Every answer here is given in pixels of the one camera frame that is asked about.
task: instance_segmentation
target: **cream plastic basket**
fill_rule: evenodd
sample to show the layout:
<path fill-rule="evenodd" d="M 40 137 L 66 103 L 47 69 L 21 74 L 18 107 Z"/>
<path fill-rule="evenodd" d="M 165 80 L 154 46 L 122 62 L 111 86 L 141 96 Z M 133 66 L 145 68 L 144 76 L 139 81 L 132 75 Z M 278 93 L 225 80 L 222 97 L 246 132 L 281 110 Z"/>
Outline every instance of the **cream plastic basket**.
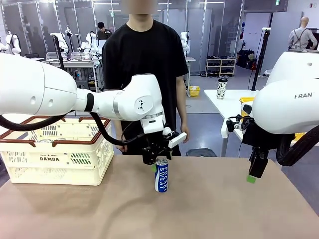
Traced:
<path fill-rule="evenodd" d="M 23 123 L 46 118 L 35 116 Z M 111 135 L 110 120 L 102 121 Z M 65 118 L 35 131 L 7 131 L 0 135 L 0 154 L 12 183 L 97 186 L 114 152 L 93 118 Z"/>

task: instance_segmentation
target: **brown tabletop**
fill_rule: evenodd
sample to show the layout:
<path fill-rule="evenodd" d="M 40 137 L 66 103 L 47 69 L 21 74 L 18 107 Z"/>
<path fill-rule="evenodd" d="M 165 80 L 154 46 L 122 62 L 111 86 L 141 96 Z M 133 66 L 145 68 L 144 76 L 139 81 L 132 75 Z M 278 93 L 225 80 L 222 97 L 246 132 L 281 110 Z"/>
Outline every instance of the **brown tabletop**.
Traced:
<path fill-rule="evenodd" d="M 0 188 L 1 239 L 319 239 L 319 218 L 270 161 L 246 182 L 247 159 L 174 158 L 169 188 L 139 156 L 114 156 L 100 186 Z"/>

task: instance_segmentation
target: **black t-shirt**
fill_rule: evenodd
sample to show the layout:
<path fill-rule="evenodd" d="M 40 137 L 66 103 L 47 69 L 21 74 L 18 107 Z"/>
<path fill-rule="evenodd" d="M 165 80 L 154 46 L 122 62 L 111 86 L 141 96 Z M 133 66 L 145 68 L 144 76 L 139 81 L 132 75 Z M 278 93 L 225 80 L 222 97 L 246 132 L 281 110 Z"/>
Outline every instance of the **black t-shirt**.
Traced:
<path fill-rule="evenodd" d="M 105 87 L 109 90 L 125 88 L 133 75 L 154 74 L 162 94 L 166 123 L 176 129 L 176 77 L 188 73 L 176 31 L 155 20 L 145 32 L 134 31 L 125 24 L 105 43 L 102 58 Z M 121 123 L 122 130 L 129 124 Z M 141 123 L 136 122 L 124 135 L 130 139 L 141 131 Z"/>
<path fill-rule="evenodd" d="M 105 31 L 98 31 L 98 39 L 99 40 L 107 40 L 112 35 L 111 30 L 105 29 Z"/>

